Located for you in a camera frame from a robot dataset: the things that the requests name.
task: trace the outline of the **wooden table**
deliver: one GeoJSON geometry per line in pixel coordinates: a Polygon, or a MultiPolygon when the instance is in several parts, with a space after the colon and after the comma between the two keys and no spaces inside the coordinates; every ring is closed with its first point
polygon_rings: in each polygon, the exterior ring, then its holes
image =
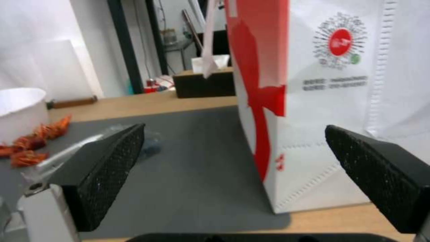
{"type": "MultiPolygon", "coordinates": [[[[54,109],[52,121],[72,114],[73,121],[91,121],[164,112],[178,112],[236,105],[236,97],[177,99],[174,92],[141,94],[102,99],[95,104],[54,109]]],[[[413,235],[398,233],[373,204],[319,209],[291,213],[291,223],[282,230],[252,233],[373,233],[398,241],[412,241],[413,235]]],[[[123,239],[99,239],[91,242],[123,242],[123,239]]]]}

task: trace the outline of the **red logo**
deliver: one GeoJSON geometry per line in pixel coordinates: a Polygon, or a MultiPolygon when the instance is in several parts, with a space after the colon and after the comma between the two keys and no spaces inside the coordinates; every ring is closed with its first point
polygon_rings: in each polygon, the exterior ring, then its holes
{"type": "Polygon", "coordinates": [[[330,52],[335,56],[342,56],[346,54],[346,52],[350,50],[351,45],[351,33],[344,28],[334,31],[329,39],[330,52]]]}
{"type": "Polygon", "coordinates": [[[281,154],[276,160],[276,169],[278,171],[284,170],[284,154],[281,154]]]}
{"type": "Polygon", "coordinates": [[[360,18],[338,12],[317,27],[314,57],[323,67],[342,70],[360,62],[366,41],[366,27],[360,18]]]}

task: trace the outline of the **red ribbon print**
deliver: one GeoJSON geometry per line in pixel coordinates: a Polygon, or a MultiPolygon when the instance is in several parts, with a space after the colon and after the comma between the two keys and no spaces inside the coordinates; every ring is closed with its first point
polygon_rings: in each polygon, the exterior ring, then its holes
{"type": "Polygon", "coordinates": [[[259,88],[257,43],[248,26],[240,21],[233,27],[229,41],[248,94],[248,105],[255,122],[256,147],[254,159],[264,181],[270,160],[270,140],[263,108],[276,116],[285,116],[285,85],[259,88]]]}

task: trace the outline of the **red object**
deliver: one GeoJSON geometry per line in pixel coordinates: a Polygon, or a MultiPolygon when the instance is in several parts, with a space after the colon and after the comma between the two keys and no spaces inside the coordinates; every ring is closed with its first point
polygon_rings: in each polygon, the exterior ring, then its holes
{"type": "Polygon", "coordinates": [[[145,88],[145,93],[156,93],[157,88],[145,88]]]}
{"type": "Polygon", "coordinates": [[[39,164],[48,158],[47,153],[35,153],[32,150],[25,150],[10,156],[12,167],[26,167],[39,164]]]}
{"type": "Polygon", "coordinates": [[[67,133],[67,130],[69,129],[71,118],[72,116],[69,115],[53,124],[49,124],[49,125],[41,124],[37,129],[34,130],[34,134],[45,140],[46,139],[53,140],[55,138],[63,136],[67,133]]]}
{"type": "Polygon", "coordinates": [[[21,150],[35,150],[46,146],[46,140],[37,135],[27,135],[19,137],[13,142],[14,147],[19,147],[21,150]]]}
{"type": "Polygon", "coordinates": [[[67,133],[71,115],[60,121],[40,125],[33,134],[19,137],[13,146],[0,146],[0,158],[10,157],[12,167],[25,167],[39,164],[48,157],[47,153],[35,153],[33,150],[46,145],[47,139],[55,139],[67,133]]]}
{"type": "Polygon", "coordinates": [[[22,149],[15,146],[0,146],[0,158],[10,157],[13,153],[21,150],[22,149]]]}
{"type": "MultiPolygon", "coordinates": [[[[271,156],[264,109],[285,116],[289,1],[235,2],[237,16],[227,18],[228,39],[254,116],[254,159],[264,181],[271,156]]],[[[229,4],[226,13],[230,13],[229,4]]]]}
{"type": "Polygon", "coordinates": [[[346,54],[350,50],[351,45],[352,35],[345,28],[336,30],[329,39],[330,52],[335,56],[346,54]]]}
{"type": "Polygon", "coordinates": [[[270,141],[267,121],[263,108],[272,111],[276,116],[285,116],[285,85],[279,87],[258,87],[259,70],[257,45],[254,36],[245,23],[236,25],[230,38],[237,65],[244,79],[248,94],[248,105],[252,109],[256,128],[256,147],[254,158],[261,180],[266,177],[270,158],[270,141]]]}

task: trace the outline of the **red snack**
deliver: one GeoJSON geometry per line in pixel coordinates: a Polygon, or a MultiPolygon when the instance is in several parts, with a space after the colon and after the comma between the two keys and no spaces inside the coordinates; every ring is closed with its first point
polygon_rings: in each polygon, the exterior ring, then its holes
{"type": "Polygon", "coordinates": [[[46,146],[46,140],[33,134],[19,137],[13,142],[13,145],[23,150],[35,150],[46,146]]]}
{"type": "Polygon", "coordinates": [[[0,158],[9,157],[11,154],[21,151],[22,149],[16,146],[0,146],[0,158]]]}
{"type": "Polygon", "coordinates": [[[10,156],[12,167],[26,167],[39,164],[48,158],[47,153],[35,153],[32,150],[25,150],[10,156]]]}
{"type": "Polygon", "coordinates": [[[72,116],[69,115],[56,123],[49,125],[42,124],[34,131],[34,133],[39,137],[50,140],[63,136],[69,128],[71,118],[72,116]]]}

